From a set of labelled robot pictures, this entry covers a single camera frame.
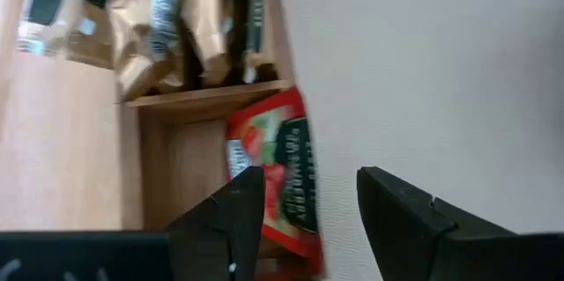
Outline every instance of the light wood surface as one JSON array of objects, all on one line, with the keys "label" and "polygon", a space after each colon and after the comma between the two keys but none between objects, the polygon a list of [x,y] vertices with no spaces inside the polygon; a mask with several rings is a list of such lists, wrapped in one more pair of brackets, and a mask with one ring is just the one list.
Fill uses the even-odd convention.
[{"label": "light wood surface", "polygon": [[142,97],[128,103],[169,124],[223,118],[291,86],[289,80]]},{"label": "light wood surface", "polygon": [[144,228],[159,230],[226,184],[226,125],[141,122]]},{"label": "light wood surface", "polygon": [[113,73],[19,52],[3,70],[0,229],[122,229]]}]

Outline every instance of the tea bag packet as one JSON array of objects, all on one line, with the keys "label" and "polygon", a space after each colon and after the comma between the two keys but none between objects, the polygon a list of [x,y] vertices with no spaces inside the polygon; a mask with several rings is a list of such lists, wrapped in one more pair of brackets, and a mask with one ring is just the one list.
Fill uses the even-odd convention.
[{"label": "tea bag packet", "polygon": [[70,59],[112,68],[112,32],[107,0],[85,0],[83,18],[70,36]]},{"label": "tea bag packet", "polygon": [[18,49],[66,58],[71,33],[83,16],[84,0],[26,0]]},{"label": "tea bag packet", "polygon": [[247,13],[249,0],[224,0],[222,31],[226,36],[231,71],[242,67],[241,56],[245,52]]},{"label": "tea bag packet", "polygon": [[123,100],[142,96],[182,70],[178,35],[181,0],[109,0],[114,66]]},{"label": "tea bag packet", "polygon": [[308,118],[296,87],[226,118],[229,179],[248,166],[264,171],[262,234],[323,274],[317,218],[317,171]]},{"label": "tea bag packet", "polygon": [[154,87],[160,93],[181,92],[186,85],[186,74],[184,69],[176,66],[173,70],[163,77]]},{"label": "tea bag packet", "polygon": [[186,21],[204,67],[203,85],[222,85],[230,69],[227,60],[223,0],[184,0],[182,18]]},{"label": "tea bag packet", "polygon": [[278,76],[275,61],[274,37],[268,0],[249,0],[247,50],[245,53],[245,83]]}]

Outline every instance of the packaging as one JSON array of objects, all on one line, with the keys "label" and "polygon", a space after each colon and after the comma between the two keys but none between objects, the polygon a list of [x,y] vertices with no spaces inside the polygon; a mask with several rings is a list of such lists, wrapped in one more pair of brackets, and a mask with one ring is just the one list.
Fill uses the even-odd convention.
[{"label": "packaging", "polygon": [[114,66],[123,100],[144,95],[171,72],[182,72],[181,0],[109,0]]},{"label": "packaging", "polygon": [[174,68],[174,70],[163,77],[156,85],[155,88],[160,93],[171,93],[181,91],[186,84],[186,76],[181,68]]},{"label": "packaging", "polygon": [[278,78],[275,47],[268,0],[249,0],[245,83]]},{"label": "packaging", "polygon": [[106,2],[85,0],[83,18],[69,38],[72,61],[112,69],[112,31]]},{"label": "packaging", "polygon": [[227,118],[233,179],[248,166],[264,170],[263,235],[308,258],[316,274],[323,256],[316,216],[316,173],[308,119],[294,87]]},{"label": "packaging", "polygon": [[68,57],[69,37],[83,17],[84,0],[25,0],[18,49]]},{"label": "packaging", "polygon": [[182,18],[194,37],[204,67],[205,87],[222,85],[230,70],[222,29],[224,8],[224,0],[185,0],[182,7]]},{"label": "packaging", "polygon": [[247,38],[249,0],[223,0],[222,32],[226,38],[229,72],[223,85],[244,84],[243,56]]}]

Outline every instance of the wooden drawer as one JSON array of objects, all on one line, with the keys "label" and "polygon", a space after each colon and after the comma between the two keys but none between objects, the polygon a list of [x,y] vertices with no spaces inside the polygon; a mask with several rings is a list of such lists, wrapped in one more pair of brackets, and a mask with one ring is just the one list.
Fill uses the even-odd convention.
[{"label": "wooden drawer", "polygon": [[126,104],[111,70],[13,52],[0,2],[0,230],[161,229],[226,183],[223,118],[294,84],[280,0],[279,80]]}]

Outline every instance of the gold packet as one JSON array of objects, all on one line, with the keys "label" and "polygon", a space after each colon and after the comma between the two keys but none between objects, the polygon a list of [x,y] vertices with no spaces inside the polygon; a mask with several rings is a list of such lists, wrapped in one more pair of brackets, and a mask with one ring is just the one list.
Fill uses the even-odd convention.
[{"label": "gold packet", "polygon": [[182,71],[180,4],[181,0],[109,0],[113,60],[123,100],[134,100],[169,73]]},{"label": "gold packet", "polygon": [[84,17],[69,38],[72,61],[112,68],[112,31],[106,1],[85,0]]},{"label": "gold packet", "polygon": [[223,0],[184,0],[182,18],[195,41],[197,54],[204,67],[205,87],[222,85],[228,72],[226,37],[222,31]]},{"label": "gold packet", "polygon": [[18,28],[18,50],[68,55],[69,36],[82,19],[84,0],[26,0]]}]

